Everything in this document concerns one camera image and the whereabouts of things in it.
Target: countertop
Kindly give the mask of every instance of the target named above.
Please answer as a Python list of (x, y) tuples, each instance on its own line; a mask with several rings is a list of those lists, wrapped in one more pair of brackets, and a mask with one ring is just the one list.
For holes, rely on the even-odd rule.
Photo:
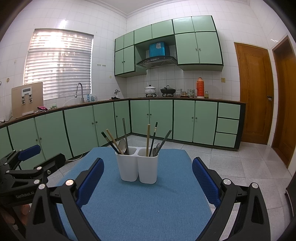
[(5, 126), (9, 126), (9, 125), (17, 123), (19, 121), (23, 121), (23, 120), (30, 119), (30, 118), (33, 118), (33, 117), (37, 117), (37, 116), (40, 116), (40, 115), (45, 115), (45, 114), (48, 114), (48, 113), (53, 113), (53, 112), (57, 112), (57, 111), (61, 111), (61, 110), (67, 110), (67, 109), (78, 108), (78, 107), (83, 107), (83, 106), (89, 106), (89, 105), (94, 105), (94, 104), (125, 101), (125, 100), (162, 100), (162, 99), (167, 99), (167, 100), (214, 101), (214, 102), (223, 102), (223, 103), (230, 103), (230, 104), (231, 103), (246, 104), (245, 102), (223, 100), (223, 99), (200, 99), (200, 98), (186, 98), (186, 97), (140, 97), (140, 98), (122, 98), (122, 99), (116, 99), (116, 100), (109, 99), (109, 100), (87, 102), (87, 103), (81, 103), (81, 104), (75, 104), (75, 105), (68, 105), (68, 106), (64, 106), (64, 107), (50, 109), (50, 110), (47, 110), (47, 111), (42, 111), (42, 112), (37, 112), (37, 113), (34, 113), (34, 114), (25, 115), (25, 116), (22, 116), (22, 117), (7, 121), (5, 123), (1, 123), (0, 128), (5, 127)]

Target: window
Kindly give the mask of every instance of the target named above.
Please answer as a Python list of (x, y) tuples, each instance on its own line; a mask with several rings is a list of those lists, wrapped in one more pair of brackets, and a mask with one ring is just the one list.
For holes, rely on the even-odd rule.
[(83, 94), (89, 94), (93, 38), (80, 32), (35, 29), (25, 63), (24, 85), (43, 82), (44, 100), (74, 96), (79, 82)]

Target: blue table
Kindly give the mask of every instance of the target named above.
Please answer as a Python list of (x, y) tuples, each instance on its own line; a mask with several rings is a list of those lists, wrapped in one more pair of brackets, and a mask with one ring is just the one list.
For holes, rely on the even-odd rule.
[[(143, 184), (121, 180), (112, 148), (93, 148), (59, 185), (98, 157), (104, 173), (81, 210), (101, 240), (195, 240), (204, 229), (212, 213), (185, 150), (161, 150), (156, 183)], [(77, 240), (61, 204), (58, 209), (69, 238)]]

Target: light green cabinet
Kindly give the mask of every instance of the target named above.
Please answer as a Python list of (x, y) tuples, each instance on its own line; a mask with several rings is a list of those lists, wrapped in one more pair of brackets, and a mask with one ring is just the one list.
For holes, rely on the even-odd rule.
[(115, 39), (115, 51), (123, 49), (124, 36)]
[(45, 159), (59, 153), (72, 158), (62, 111), (37, 116), (35, 123)]
[(192, 142), (194, 125), (194, 101), (174, 101), (174, 134), (173, 138)]
[(237, 134), (239, 120), (218, 118), (217, 131), (231, 134)]
[(129, 118), (129, 105), (128, 100), (114, 102), (114, 114), (116, 123), (117, 138), (124, 136), (123, 122), (124, 118), (126, 124), (126, 133), (131, 132), (130, 118)]
[(151, 29), (153, 39), (174, 34), (173, 23), (171, 19), (154, 23), (152, 24)]
[(123, 49), (115, 52), (115, 75), (124, 72), (123, 60)]
[(147, 135), (149, 100), (131, 100), (132, 132)]
[(199, 57), (194, 33), (176, 34), (178, 64), (198, 64)]
[(240, 105), (229, 104), (229, 103), (219, 103), (218, 107), (218, 117), (239, 119)]
[(68, 137), (74, 156), (98, 146), (92, 106), (64, 111)]
[(194, 32), (191, 17), (173, 19), (175, 34)]
[(136, 29), (135, 34), (135, 44), (152, 39), (151, 25)]
[(164, 138), (173, 127), (173, 101), (172, 100), (149, 100), (150, 135), (153, 136), (155, 123), (157, 124), (157, 137)]
[(93, 105), (94, 108), (94, 120), (96, 124), (96, 134), (99, 141), (99, 146), (107, 143), (101, 132), (103, 131), (107, 136), (106, 129), (109, 129), (110, 133), (116, 138), (115, 120), (113, 103), (104, 103)]
[(215, 146), (225, 146), (225, 147), (234, 147), (235, 140), (237, 136), (232, 134), (225, 134), (225, 133), (216, 133), (215, 136)]
[(222, 54), (216, 32), (195, 33), (201, 64), (222, 64)]
[(123, 70), (124, 73), (135, 71), (135, 47), (130, 46), (123, 49)]
[(213, 145), (217, 119), (217, 102), (195, 101), (193, 142)]
[(193, 27), (195, 32), (210, 32), (216, 31), (212, 16), (193, 16)]
[(0, 159), (1, 159), (2, 157), (5, 157), (8, 153), (12, 152), (6, 127), (0, 129), (0, 140), (1, 140), (1, 144), (0, 144)]
[(126, 48), (131, 45), (133, 45), (133, 31), (124, 35), (123, 47)]
[[(12, 147), (14, 150), (25, 150), (29, 147), (40, 145), (38, 134), (35, 127), (34, 118), (23, 120), (21, 122), (8, 126)], [(41, 152), (26, 161), (22, 161), (20, 166), (22, 169), (32, 169), (33, 167), (44, 162), (44, 156)]]

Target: blue gripper pad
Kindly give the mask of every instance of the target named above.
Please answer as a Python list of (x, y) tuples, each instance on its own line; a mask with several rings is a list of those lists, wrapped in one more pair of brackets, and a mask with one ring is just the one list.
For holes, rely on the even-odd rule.
[(217, 208), (221, 203), (219, 198), (219, 188), (197, 158), (192, 162), (192, 171), (209, 203), (214, 204)]
[(25, 161), (35, 155), (38, 155), (40, 151), (41, 151), (41, 148), (39, 145), (29, 147), (28, 149), (25, 149), (19, 153), (18, 159), (20, 161)]
[(101, 176), (104, 172), (104, 162), (101, 158), (99, 158), (99, 161), (95, 164), (95, 166), (91, 169), (91, 171), (88, 173), (82, 184), (80, 185), (78, 189), (78, 195), (76, 204), (78, 207), (82, 207), (83, 205), (87, 204), (89, 202), (89, 199), (96, 188), (99, 180), (101, 179)]

